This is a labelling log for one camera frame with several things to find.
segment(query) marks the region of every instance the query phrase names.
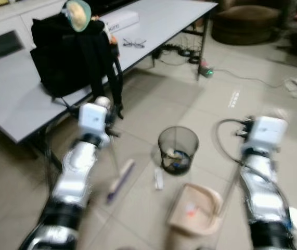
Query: white table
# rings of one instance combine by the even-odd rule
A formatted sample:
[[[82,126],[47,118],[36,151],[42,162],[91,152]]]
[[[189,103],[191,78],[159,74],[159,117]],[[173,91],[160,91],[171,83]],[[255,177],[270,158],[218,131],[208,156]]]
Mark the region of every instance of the white table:
[[[120,41],[122,70],[139,62],[203,17],[215,5],[216,3],[190,0],[139,0],[116,10],[133,10],[140,16],[138,24],[114,34]],[[123,38],[140,38],[147,42],[143,49],[124,47]],[[90,87],[87,87],[66,96],[65,100],[74,105],[90,92]],[[50,96],[44,93],[28,52],[19,51],[0,59],[0,130],[15,143],[27,139],[66,112],[64,105],[52,102]]]

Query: tiled floor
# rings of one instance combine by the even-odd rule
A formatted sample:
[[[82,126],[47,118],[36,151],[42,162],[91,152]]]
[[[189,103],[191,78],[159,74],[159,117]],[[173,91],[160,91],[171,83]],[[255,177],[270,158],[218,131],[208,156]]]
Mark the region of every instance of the tiled floor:
[[[173,43],[179,43],[179,35]],[[188,43],[198,41],[188,36]],[[210,37],[205,58],[216,69],[227,69],[244,77],[256,77],[277,86],[287,77],[296,77],[297,68],[268,62],[276,51],[272,44],[227,46]],[[176,55],[165,55],[167,63],[184,61]],[[186,182],[225,191],[234,164],[214,148],[211,130],[223,118],[243,118],[278,111],[283,113],[289,128],[281,145],[279,184],[292,206],[297,207],[297,99],[283,88],[272,88],[258,81],[241,80],[217,71],[213,78],[195,81],[195,67],[189,64],[169,66],[157,61],[151,68],[144,60],[126,77],[123,121],[116,129],[120,163],[128,158],[137,165],[122,187],[114,203],[106,205],[108,187],[116,173],[108,151],[100,154],[94,172],[92,202],[81,226],[81,250],[116,250],[134,247],[137,250],[195,250],[200,245],[218,250],[251,249],[248,227],[242,208],[242,196],[236,188],[228,207],[220,234],[189,239],[166,225],[167,216],[179,188]],[[154,189],[153,170],[159,160],[157,138],[170,125],[183,125],[196,132],[200,147],[193,167],[183,177],[164,175],[165,189]],[[238,154],[239,140],[231,134],[236,127],[225,126],[222,138],[227,149]],[[77,135],[76,121],[69,118],[59,125],[53,148],[61,157]],[[33,159],[23,147],[14,145],[0,134],[0,250],[16,249],[34,226],[46,199],[43,158]]]

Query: eyeglasses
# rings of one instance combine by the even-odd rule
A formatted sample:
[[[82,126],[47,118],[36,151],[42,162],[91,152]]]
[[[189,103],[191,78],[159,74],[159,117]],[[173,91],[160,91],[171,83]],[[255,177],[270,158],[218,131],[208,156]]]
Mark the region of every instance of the eyeglasses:
[[[144,43],[146,43],[146,40],[143,39],[137,39],[134,43],[128,38],[123,38],[123,41],[123,46],[125,47],[135,46],[136,48],[145,48]]]

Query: black backpack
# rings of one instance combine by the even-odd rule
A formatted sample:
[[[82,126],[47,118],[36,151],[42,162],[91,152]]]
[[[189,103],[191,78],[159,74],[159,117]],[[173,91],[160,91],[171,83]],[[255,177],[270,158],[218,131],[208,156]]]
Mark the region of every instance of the black backpack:
[[[102,78],[107,75],[114,104],[122,107],[119,51],[117,45],[110,45],[103,27],[103,22],[94,21],[77,33],[63,14],[33,20],[36,48],[31,56],[42,85],[52,97],[64,97],[88,85],[94,98],[104,96]]]

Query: stuffed toy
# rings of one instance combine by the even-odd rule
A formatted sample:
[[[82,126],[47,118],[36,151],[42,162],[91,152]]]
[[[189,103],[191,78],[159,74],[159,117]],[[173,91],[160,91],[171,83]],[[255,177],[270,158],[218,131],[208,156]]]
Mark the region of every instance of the stuffed toy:
[[[84,31],[90,22],[102,22],[98,16],[92,17],[92,10],[88,3],[83,0],[69,0],[66,2],[66,17],[76,32]],[[110,33],[104,23],[103,31],[107,34],[110,44],[117,44],[116,38]]]

